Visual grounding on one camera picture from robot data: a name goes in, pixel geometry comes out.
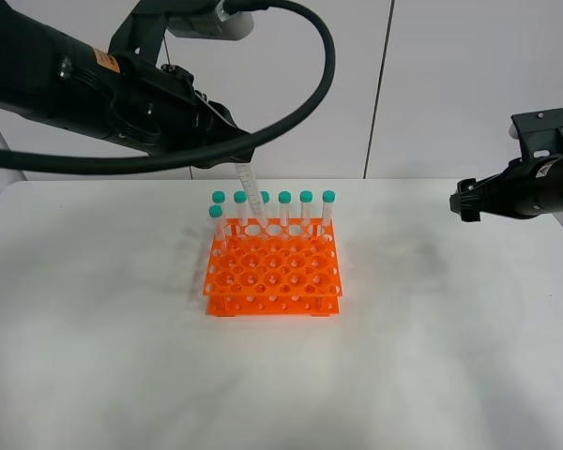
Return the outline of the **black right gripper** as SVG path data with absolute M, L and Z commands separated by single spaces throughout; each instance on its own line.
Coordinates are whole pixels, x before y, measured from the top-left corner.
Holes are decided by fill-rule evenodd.
M 527 193 L 521 188 L 531 180 L 532 169 L 532 164 L 511 161 L 501 173 L 459 181 L 449 197 L 450 211 L 461 221 L 481 221 L 482 213 L 518 220 L 536 217 L 537 213 L 522 211 Z

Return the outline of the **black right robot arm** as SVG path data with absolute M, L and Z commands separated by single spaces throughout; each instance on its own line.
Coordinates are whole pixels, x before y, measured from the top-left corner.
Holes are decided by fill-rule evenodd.
M 477 222 L 483 213 L 527 220 L 563 212 L 563 157 L 527 163 L 519 159 L 485 179 L 464 179 L 449 198 L 450 210 L 463 222 Z

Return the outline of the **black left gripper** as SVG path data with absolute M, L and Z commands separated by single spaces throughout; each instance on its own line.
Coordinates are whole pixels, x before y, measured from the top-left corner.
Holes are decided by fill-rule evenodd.
M 231 114 L 194 89 L 193 75 L 184 68 L 153 66 L 134 53 L 118 55 L 121 73 L 112 85 L 105 119 L 119 138 L 149 154 L 167 154 L 221 146 L 248 139 Z M 255 147 L 238 148 L 191 163 L 212 169 L 226 163 L 249 163 Z

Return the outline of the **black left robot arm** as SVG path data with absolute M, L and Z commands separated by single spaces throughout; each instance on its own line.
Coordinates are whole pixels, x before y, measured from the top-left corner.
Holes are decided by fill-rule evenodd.
M 0 109 L 151 155 L 230 141 L 229 111 L 157 60 L 166 32 L 231 40 L 243 21 L 217 1 L 142 1 L 101 51 L 0 1 Z

